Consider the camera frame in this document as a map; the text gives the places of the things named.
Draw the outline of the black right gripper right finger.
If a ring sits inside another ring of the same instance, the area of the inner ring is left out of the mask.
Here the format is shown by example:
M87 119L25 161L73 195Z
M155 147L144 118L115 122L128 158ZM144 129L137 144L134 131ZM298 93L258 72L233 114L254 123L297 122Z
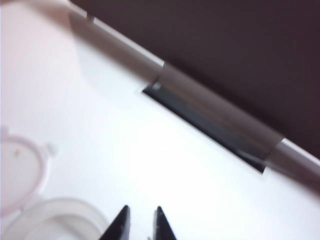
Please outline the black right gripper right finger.
M158 206L153 218L153 240L177 240L163 209Z

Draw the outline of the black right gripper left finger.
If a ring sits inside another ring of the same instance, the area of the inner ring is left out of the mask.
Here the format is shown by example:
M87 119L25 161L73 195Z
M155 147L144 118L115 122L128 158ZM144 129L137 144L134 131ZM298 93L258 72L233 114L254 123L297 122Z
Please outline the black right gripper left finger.
M130 235L130 207L125 205L99 240L128 240Z

